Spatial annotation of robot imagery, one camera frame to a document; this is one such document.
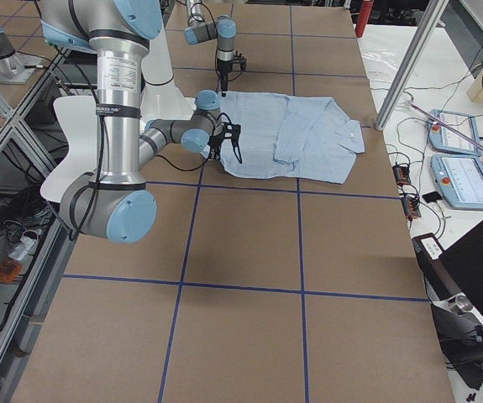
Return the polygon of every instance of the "red object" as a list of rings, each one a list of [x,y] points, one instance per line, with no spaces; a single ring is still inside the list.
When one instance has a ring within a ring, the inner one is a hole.
[[[357,26],[355,27],[355,34],[357,35],[357,38],[362,38],[362,34],[365,32],[373,5],[373,0],[364,0],[362,2],[362,6],[360,6],[359,17],[357,18]]]

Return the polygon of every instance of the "label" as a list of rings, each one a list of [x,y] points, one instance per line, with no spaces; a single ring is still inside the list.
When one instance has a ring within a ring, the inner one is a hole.
[[[435,242],[435,239],[433,238],[424,238],[420,240],[424,248],[428,251],[429,256],[433,259],[439,259],[439,255],[443,252],[439,245],[437,245],[437,242]]]
[[[139,90],[137,62],[121,57],[97,58],[98,87],[103,90],[126,91],[136,94]]]

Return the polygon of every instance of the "fabric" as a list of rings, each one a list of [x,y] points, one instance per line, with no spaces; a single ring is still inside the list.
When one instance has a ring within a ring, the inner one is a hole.
[[[331,97],[229,91],[221,109],[241,125],[243,164],[228,144],[221,150],[224,169],[237,177],[344,183],[365,150],[359,122]]]

